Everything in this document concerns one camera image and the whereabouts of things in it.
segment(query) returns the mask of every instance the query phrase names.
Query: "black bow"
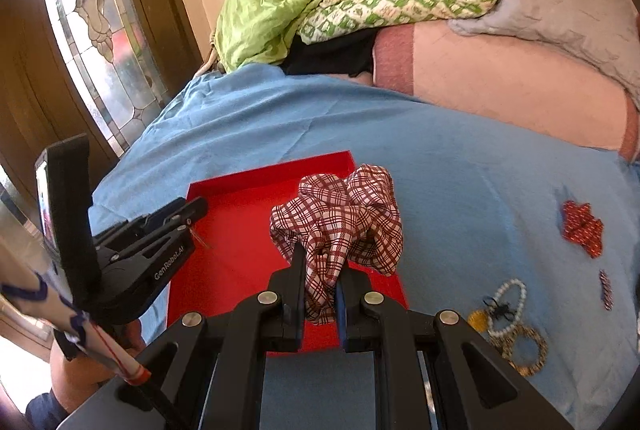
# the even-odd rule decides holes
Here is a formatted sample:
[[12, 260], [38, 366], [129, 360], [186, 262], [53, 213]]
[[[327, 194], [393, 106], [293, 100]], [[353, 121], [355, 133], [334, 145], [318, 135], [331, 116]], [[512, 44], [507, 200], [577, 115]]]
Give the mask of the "black bow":
[[516, 311], [511, 309], [509, 304], [498, 304], [496, 299], [490, 296], [485, 296], [482, 302], [489, 308], [489, 316], [494, 320], [504, 318], [508, 322], [513, 322], [516, 319]]

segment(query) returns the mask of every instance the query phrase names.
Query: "person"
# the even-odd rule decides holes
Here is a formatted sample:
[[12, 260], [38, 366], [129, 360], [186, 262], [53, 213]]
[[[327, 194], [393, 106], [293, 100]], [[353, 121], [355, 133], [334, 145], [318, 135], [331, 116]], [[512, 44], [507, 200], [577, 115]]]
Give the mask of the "person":
[[[125, 336], [131, 344], [127, 352], [137, 356], [146, 346], [140, 320], [126, 325]], [[114, 376], [103, 364], [85, 354], [67, 360], [55, 340], [49, 366], [51, 391], [32, 399], [25, 411], [25, 417], [34, 430], [56, 430], [69, 414]]]

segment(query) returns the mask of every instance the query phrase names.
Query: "silver screw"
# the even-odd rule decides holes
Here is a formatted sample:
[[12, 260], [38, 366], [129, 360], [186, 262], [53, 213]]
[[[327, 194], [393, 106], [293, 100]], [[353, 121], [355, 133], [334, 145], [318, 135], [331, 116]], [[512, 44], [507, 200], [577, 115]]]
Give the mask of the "silver screw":
[[385, 297], [377, 291], [369, 291], [364, 295], [364, 301], [370, 305], [382, 304]]
[[182, 324], [185, 327], [195, 327], [202, 321], [202, 315], [200, 313], [191, 312], [182, 317]]
[[273, 304], [277, 299], [278, 295], [273, 291], [263, 291], [258, 295], [258, 302], [264, 305]]
[[460, 317], [455, 311], [443, 311], [440, 313], [440, 321], [445, 325], [455, 325], [460, 321]]

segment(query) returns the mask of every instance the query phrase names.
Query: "red hair tie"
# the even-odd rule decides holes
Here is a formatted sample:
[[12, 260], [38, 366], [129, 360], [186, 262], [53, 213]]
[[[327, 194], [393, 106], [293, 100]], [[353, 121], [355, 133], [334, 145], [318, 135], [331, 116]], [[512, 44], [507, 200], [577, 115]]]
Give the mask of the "red hair tie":
[[600, 219], [591, 215], [591, 205], [567, 201], [562, 205], [562, 213], [562, 237], [574, 244], [580, 244], [591, 258], [598, 258], [602, 254], [604, 225]]

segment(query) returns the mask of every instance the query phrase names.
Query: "brown beaded bracelet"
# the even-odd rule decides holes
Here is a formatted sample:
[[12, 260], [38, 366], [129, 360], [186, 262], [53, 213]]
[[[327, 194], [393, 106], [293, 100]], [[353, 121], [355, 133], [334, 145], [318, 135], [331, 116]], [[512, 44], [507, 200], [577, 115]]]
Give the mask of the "brown beaded bracelet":
[[[518, 336], [524, 336], [530, 338], [538, 345], [538, 359], [532, 365], [516, 365], [513, 363], [513, 346], [516, 343]], [[546, 353], [548, 346], [545, 339], [540, 336], [540, 333], [532, 327], [525, 327], [522, 324], [517, 324], [513, 331], [509, 332], [505, 336], [498, 338], [491, 337], [489, 342], [494, 346], [502, 357], [509, 362], [509, 364], [515, 368], [518, 373], [526, 378], [527, 376], [533, 376], [539, 372], [546, 362]]]

